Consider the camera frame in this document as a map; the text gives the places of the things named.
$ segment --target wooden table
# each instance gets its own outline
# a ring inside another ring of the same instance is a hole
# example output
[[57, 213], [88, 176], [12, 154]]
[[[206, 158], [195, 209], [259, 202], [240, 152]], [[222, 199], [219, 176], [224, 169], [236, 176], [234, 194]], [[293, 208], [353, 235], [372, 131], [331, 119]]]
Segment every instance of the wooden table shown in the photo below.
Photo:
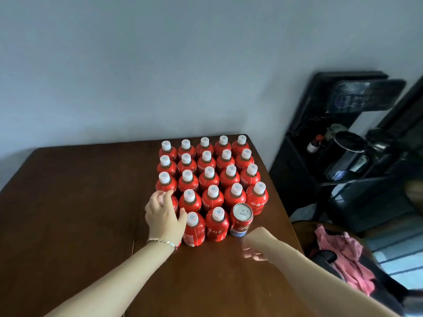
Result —
[[[230, 142], [236, 138], [229, 136]], [[247, 141], [269, 192], [250, 229], [264, 226], [300, 249], [269, 174]], [[180, 142], [171, 140], [175, 147]], [[41, 148], [29, 156], [0, 193], [2, 316], [43, 316], [145, 245], [144, 205], [155, 191], [160, 143]], [[182, 245], [125, 316], [309, 315], [283, 275], [268, 262], [243, 259], [240, 245], [232, 236]]]

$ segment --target wall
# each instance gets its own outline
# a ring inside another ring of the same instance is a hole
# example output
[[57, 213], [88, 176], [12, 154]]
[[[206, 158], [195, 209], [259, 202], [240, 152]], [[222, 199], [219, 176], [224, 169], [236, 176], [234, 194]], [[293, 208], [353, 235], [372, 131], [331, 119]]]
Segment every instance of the wall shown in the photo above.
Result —
[[422, 5], [0, 0], [0, 187], [36, 147], [205, 134], [248, 133], [269, 168], [313, 71], [418, 79]]

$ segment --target hand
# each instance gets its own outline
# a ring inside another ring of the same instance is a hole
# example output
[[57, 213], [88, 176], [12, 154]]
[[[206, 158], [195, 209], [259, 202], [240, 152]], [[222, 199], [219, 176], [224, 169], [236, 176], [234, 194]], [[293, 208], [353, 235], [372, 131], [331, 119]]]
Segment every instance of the hand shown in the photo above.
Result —
[[267, 244], [275, 240], [271, 233], [263, 227], [251, 231], [242, 239], [242, 255], [244, 258], [253, 258], [256, 261], [267, 260]]
[[[173, 190], [163, 194], [156, 191], [145, 206], [145, 221], [150, 228], [149, 238], [160, 238], [178, 245], [185, 232], [187, 213], [184, 208], [179, 210], [179, 219], [176, 218], [172, 203]], [[159, 203], [163, 197], [163, 206]]]

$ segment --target pink garment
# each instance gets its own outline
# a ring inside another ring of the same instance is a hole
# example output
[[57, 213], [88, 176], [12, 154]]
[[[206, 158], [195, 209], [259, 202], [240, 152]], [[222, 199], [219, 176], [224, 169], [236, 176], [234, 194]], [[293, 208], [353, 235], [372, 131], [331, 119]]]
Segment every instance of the pink garment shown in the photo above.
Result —
[[320, 250], [331, 250], [338, 258], [335, 261], [337, 270], [344, 277], [345, 281], [353, 288], [361, 290], [369, 296], [374, 290], [373, 272], [358, 262], [363, 246], [351, 238], [347, 232], [342, 235], [331, 236], [327, 234], [322, 225], [318, 225], [314, 231], [317, 236], [317, 243]]

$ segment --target brown table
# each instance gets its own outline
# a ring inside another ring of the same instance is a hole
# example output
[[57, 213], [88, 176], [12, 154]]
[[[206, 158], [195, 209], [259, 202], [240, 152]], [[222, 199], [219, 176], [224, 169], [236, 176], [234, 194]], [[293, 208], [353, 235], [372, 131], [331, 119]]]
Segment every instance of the brown table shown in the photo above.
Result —
[[[237, 136], [229, 136], [233, 142]], [[196, 145], [200, 138], [189, 138]], [[210, 137], [216, 142], [218, 137]], [[300, 249], [251, 140], [269, 192], [251, 229]], [[43, 316], [145, 245], [160, 140], [35, 150], [0, 193], [0, 311]], [[171, 140], [173, 146], [180, 139]], [[125, 316], [309, 315], [283, 275], [241, 258], [240, 239], [182, 245]]]

